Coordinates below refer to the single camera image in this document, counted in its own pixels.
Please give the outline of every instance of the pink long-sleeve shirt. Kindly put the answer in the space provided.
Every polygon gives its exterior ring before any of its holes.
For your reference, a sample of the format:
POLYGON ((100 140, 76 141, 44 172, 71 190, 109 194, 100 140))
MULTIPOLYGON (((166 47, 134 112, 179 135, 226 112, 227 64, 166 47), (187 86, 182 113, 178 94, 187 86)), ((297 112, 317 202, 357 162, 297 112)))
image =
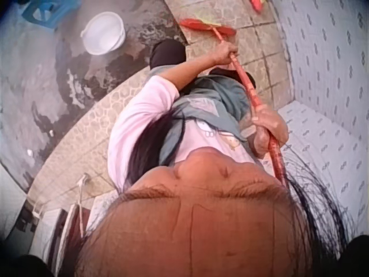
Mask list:
MULTIPOLYGON (((148 123, 168 111, 178 97, 179 92, 171 82, 160 76, 153 76, 119 115, 108 147, 108 172, 119 189, 123 189, 128 161, 138 137, 148 123)), ((217 113, 214 103, 207 98, 196 99, 190 104, 195 108, 217 113)), ((186 131, 175 162, 185 160, 192 150, 209 146, 236 162, 254 163, 233 134, 214 130, 206 122, 199 120, 186 121, 186 131)))

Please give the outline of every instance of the forehead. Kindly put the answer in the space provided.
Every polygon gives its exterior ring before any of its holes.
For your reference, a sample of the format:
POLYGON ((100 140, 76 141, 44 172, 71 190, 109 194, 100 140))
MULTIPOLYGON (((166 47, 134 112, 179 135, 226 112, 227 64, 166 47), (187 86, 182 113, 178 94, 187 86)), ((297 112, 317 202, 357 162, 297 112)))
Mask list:
POLYGON ((285 211, 276 213, 265 201, 134 200, 111 211, 91 238, 93 251, 84 254, 90 261, 103 259, 110 272, 124 270, 132 276, 150 272, 181 276, 190 270, 194 276, 203 276, 204 270, 217 276, 216 272, 231 269, 247 274, 250 268, 263 269, 265 260, 272 260, 273 237, 286 248, 291 228, 285 217, 285 211))

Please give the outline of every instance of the tiled floor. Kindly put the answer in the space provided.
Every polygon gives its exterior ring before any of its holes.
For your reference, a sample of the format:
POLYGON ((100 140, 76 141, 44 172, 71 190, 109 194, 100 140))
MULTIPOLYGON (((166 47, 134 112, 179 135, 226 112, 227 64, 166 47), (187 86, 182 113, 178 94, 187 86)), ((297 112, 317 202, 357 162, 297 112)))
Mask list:
MULTIPOLYGON (((252 10, 249 0, 166 2, 177 20, 201 18, 236 28, 237 35, 229 40, 239 46, 240 63, 254 76, 260 97, 275 108, 293 99, 282 40, 268 2, 262 14, 252 10)), ((189 59, 218 43, 211 32, 182 31, 190 44, 186 49, 189 59)), ((77 199, 76 182, 83 173, 91 176, 83 194, 86 205, 91 204, 89 199, 114 189, 106 168, 108 138, 119 113, 141 89, 148 70, 141 70, 99 101, 62 139, 35 178, 28 193, 32 203, 45 204, 45 211, 56 207, 68 210, 77 199)))

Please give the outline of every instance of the red mop handle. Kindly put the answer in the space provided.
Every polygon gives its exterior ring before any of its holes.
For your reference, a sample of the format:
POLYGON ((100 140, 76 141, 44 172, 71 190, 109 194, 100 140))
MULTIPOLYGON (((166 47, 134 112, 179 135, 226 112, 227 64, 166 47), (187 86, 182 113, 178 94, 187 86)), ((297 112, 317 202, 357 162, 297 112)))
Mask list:
MULTIPOLYGON (((222 35, 218 32, 218 30, 216 28, 213 28, 213 31, 221 41, 224 40, 222 35)), ((250 99, 251 104, 253 105, 253 107, 256 108, 256 107, 262 105, 263 103, 260 100, 259 96, 257 95, 253 84, 251 83, 251 81, 250 81, 249 77, 247 76, 246 72, 243 70, 243 68, 242 68, 241 64, 239 63, 239 61, 238 61, 237 57, 235 56, 235 54, 230 53, 229 57, 231 58, 232 63, 235 66, 238 75, 240 76, 242 84, 246 88, 246 95, 250 99)), ((274 137, 274 135, 272 135, 272 133, 269 130, 267 130, 266 128, 262 128, 261 130, 263 130, 262 132, 268 132, 269 133, 270 139, 269 139, 268 149, 269 149, 270 157, 271 157, 272 163, 273 163, 274 174, 276 175, 276 178, 282 183, 282 185, 285 186, 286 188, 288 188, 287 174, 286 174, 286 169, 285 169, 285 166, 284 166, 284 161, 283 161, 281 149, 279 147, 279 142, 274 137)))

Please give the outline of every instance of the black pants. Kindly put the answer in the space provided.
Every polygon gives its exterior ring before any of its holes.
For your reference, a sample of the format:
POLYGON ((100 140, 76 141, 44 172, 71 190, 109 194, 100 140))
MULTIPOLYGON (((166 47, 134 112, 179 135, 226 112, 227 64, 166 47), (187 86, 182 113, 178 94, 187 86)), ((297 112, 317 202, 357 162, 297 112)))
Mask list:
MULTIPOLYGON (((187 57, 185 46, 181 42, 178 42, 174 39, 166 39, 154 46, 150 56, 150 69, 162 65, 178 65, 182 62, 185 62, 186 59, 187 57)), ((248 72, 246 73, 250 78, 250 81, 252 82, 254 88, 256 88, 254 78, 248 72)), ((209 74, 226 76, 242 83, 237 71, 235 70, 214 68, 209 72, 209 74)), ((184 93, 184 91, 187 91, 186 88, 183 89, 183 92, 180 92, 181 95, 187 94, 184 93)))

